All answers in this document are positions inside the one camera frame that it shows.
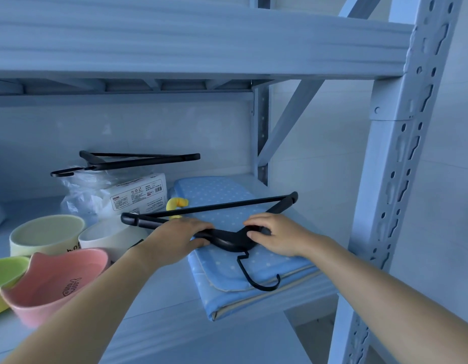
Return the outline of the person's right hand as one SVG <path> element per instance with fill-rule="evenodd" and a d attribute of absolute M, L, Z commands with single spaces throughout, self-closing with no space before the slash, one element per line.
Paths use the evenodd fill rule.
<path fill-rule="evenodd" d="M 245 220 L 243 224 L 268 229 L 269 235 L 272 236 L 272 244 L 262 246 L 273 253 L 287 257 L 305 257 L 308 246 L 318 236 L 282 214 L 255 214 Z"/>

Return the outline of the person's left hand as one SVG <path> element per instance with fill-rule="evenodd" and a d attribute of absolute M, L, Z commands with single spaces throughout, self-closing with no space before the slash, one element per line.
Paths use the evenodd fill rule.
<path fill-rule="evenodd" d="M 176 218 L 154 230 L 140 245 L 141 254 L 158 266 L 174 264 L 192 251 L 188 243 L 195 234 L 211 230 L 211 223 L 196 218 Z"/>

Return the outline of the black clothes hanger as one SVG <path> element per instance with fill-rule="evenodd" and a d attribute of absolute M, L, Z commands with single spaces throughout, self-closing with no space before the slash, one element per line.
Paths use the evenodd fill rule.
<path fill-rule="evenodd" d="M 107 171 L 139 166 L 162 165 L 197 161 L 200 153 L 193 154 L 134 154 L 134 153 L 93 153 L 85 150 L 79 152 L 80 158 L 86 161 L 85 167 L 73 167 L 50 173 L 51 177 L 70 177 L 76 171 Z"/>
<path fill-rule="evenodd" d="M 175 209 L 164 212 L 150 213 L 150 214 L 134 214 L 134 213 L 122 213 L 120 219 L 123 224 L 128 226 L 138 226 L 148 230 L 155 230 L 159 226 L 167 222 L 166 217 L 185 215 L 185 214 L 196 214 L 201 212 L 210 212 L 215 210 L 230 209 L 237 207 L 245 207 L 262 203 L 275 202 L 271 208 L 267 210 L 270 214 L 281 214 L 293 204 L 298 201 L 298 193 L 296 191 L 288 195 L 280 195 L 273 197 L 265 197 L 252 200 L 244 200 L 230 203 L 221 203 L 201 207 L 190 207 Z M 247 270 L 242 264 L 242 260 L 249 258 L 249 251 L 253 249 L 257 243 L 250 239 L 247 235 L 249 231 L 261 232 L 265 235 L 270 234 L 270 230 L 263 226 L 245 226 L 237 232 L 229 232 L 219 229 L 207 229 L 194 234 L 194 238 L 207 239 L 214 246 L 228 252 L 242 253 L 237 256 L 237 263 L 243 272 L 244 277 L 249 284 L 257 290 L 263 292 L 275 291 L 281 282 L 279 274 L 276 275 L 277 283 L 273 286 L 262 286 L 256 283 L 248 274 Z"/>

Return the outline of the person's left forearm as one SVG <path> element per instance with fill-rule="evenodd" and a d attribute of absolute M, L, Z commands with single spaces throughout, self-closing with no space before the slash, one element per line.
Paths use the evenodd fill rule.
<path fill-rule="evenodd" d="M 134 246 L 0 364 L 98 364 L 134 299 L 168 257 L 156 240 Z"/>

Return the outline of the person's right forearm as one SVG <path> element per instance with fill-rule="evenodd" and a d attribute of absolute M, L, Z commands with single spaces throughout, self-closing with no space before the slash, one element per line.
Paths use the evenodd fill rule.
<path fill-rule="evenodd" d="M 468 323 L 342 248 L 308 235 L 297 253 L 325 273 L 401 364 L 468 364 Z"/>

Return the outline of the yellow plastic hook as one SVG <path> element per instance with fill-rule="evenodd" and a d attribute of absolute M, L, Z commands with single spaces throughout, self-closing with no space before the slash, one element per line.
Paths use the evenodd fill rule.
<path fill-rule="evenodd" d="M 189 205 L 189 200 L 182 197 L 172 197 L 166 203 L 166 211 L 174 211 Z"/>

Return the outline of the blue dotted folded cloth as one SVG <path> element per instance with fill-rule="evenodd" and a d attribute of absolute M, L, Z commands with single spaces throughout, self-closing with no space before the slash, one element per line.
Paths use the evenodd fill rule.
<path fill-rule="evenodd" d="M 255 199 L 255 195 L 227 177 L 191 177 L 177 180 L 171 197 L 201 207 Z M 255 301 L 296 286 L 321 271 L 302 257 L 275 254 L 261 245 L 241 253 L 214 245 L 196 249 L 188 262 L 209 320 L 222 319 Z"/>

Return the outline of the white tissue pack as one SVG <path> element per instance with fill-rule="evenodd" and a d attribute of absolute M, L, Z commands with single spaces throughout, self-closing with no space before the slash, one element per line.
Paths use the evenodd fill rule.
<path fill-rule="evenodd" d="M 63 179 L 68 194 L 61 201 L 65 214 L 92 221 L 110 219 L 122 213 L 149 214 L 162 210 L 167 203 L 164 173 L 133 178 L 132 175 L 94 176 Z"/>

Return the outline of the white round bowl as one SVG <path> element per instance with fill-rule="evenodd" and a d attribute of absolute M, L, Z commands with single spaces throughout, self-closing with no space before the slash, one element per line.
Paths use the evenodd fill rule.
<path fill-rule="evenodd" d="M 150 235 L 147 229 L 126 225 L 121 216 L 103 219 L 85 229 L 78 241 L 82 249 L 101 248 L 108 254 L 110 264 L 115 263 L 133 245 Z"/>

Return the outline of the pink cat-shaped bowl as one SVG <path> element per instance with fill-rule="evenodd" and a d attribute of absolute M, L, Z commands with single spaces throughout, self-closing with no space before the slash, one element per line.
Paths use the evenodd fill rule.
<path fill-rule="evenodd" d="M 36 252 L 24 275 L 12 287 L 0 287 L 0 295 L 22 324 L 35 329 L 109 266 L 110 258 L 101 248 L 60 255 Z"/>

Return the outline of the pale green round bowl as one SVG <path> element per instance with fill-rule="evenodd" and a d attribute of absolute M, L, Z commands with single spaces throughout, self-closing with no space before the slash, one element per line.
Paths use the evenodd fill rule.
<path fill-rule="evenodd" d="M 78 237 L 85 228 L 85 220 L 75 215 L 48 215 L 30 220 L 11 232 L 10 256 L 30 257 L 37 252 L 60 255 L 78 250 Z"/>

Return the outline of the bright green bowl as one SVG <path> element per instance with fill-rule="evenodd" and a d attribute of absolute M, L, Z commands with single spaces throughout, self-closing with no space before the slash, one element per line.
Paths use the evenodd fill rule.
<path fill-rule="evenodd" d="M 0 259 L 0 288 L 10 288 L 24 275 L 30 264 L 26 256 L 13 256 Z M 0 295 L 0 313 L 9 309 L 8 304 Z"/>

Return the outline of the white metal shelf rack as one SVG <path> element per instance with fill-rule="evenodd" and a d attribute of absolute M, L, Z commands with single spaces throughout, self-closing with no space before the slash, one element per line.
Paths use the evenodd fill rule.
<path fill-rule="evenodd" d="M 389 271 L 463 0 L 391 0 L 388 21 L 369 20 L 381 0 L 346 0 L 339 15 L 273 9 L 282 0 L 0 0 L 0 258 L 20 224 L 60 208 L 59 169 L 83 165 L 79 152 L 193 154 L 155 165 L 167 195 L 177 180 L 227 177 L 255 198 L 297 191 L 286 216 L 314 232 L 329 220 L 301 206 L 353 200 L 348 241 L 358 257 Z M 299 80 L 276 124 L 273 84 Z M 330 80 L 373 83 L 368 138 L 315 118 L 293 132 Z M 365 156 L 331 176 L 277 150 L 299 139 L 362 139 Z M 2 214 L 6 220 L 1 221 Z M 208 319 L 188 259 L 162 268 L 132 304 L 101 364 L 188 354 L 207 338 L 214 362 L 261 362 L 304 353 L 285 311 L 338 293 L 319 274 L 228 315 Z"/>

